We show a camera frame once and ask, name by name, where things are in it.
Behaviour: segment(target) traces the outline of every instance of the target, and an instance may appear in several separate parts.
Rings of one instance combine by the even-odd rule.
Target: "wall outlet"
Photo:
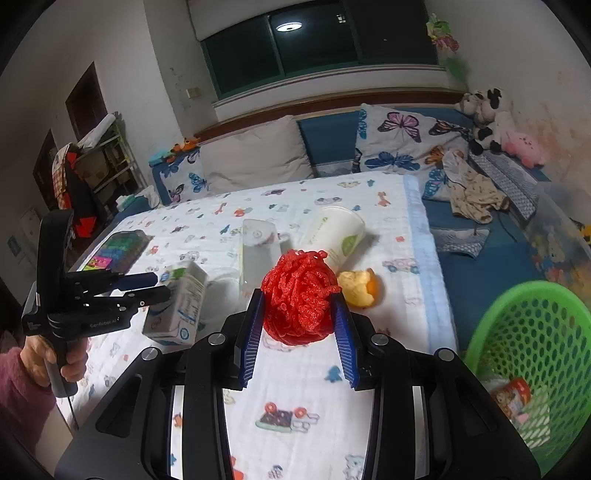
[[[186,91],[187,91],[187,96],[189,98],[198,98],[198,97],[201,97],[201,90],[199,90],[198,87],[188,88]]]

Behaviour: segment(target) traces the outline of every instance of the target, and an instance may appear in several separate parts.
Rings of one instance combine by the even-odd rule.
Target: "green plastic basket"
[[[571,291],[546,281],[518,285],[491,305],[474,333],[466,365],[523,377],[532,391],[519,433],[545,475],[591,414],[591,314]]]

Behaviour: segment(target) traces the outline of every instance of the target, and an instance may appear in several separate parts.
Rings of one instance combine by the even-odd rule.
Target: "white blanket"
[[[369,172],[234,192],[136,215],[115,231],[142,229],[154,236],[130,273],[161,275],[181,258],[194,258],[211,273],[239,268],[245,218],[275,223],[281,240],[297,246],[311,213],[331,204],[365,220],[368,234],[343,269],[372,268],[380,277],[383,299],[363,311],[376,330],[417,351],[456,349],[435,244],[411,176]],[[88,371],[73,398],[79,422],[142,349],[157,345],[141,335],[144,317],[140,312],[130,329],[91,339]],[[207,325],[200,337],[217,328]],[[230,450],[235,468],[247,480],[361,478],[372,392],[349,388],[334,336],[291,348],[263,334],[248,388],[227,392],[225,400]],[[60,400],[59,406],[69,419],[67,401]],[[291,416],[289,428],[269,429],[263,415],[279,410]],[[171,474],[182,478],[182,394],[176,395],[173,415]]]

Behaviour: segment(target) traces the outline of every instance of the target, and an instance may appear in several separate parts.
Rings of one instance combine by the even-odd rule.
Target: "pink sleeve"
[[[12,348],[0,355],[0,408],[12,431],[34,453],[56,399],[51,388],[29,377],[20,353],[20,348]]]

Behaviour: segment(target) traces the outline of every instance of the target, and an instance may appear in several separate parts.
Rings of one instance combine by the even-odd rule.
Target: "pillow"
[[[437,197],[444,185],[446,152],[467,158],[470,131],[420,113],[362,104],[355,147],[361,171],[385,170],[418,177],[425,198]]]
[[[209,195],[209,185],[203,176],[200,148],[181,154],[170,164],[160,165],[160,177],[172,203],[185,202]]]
[[[300,129],[291,115],[203,144],[201,161],[216,194],[313,177]]]

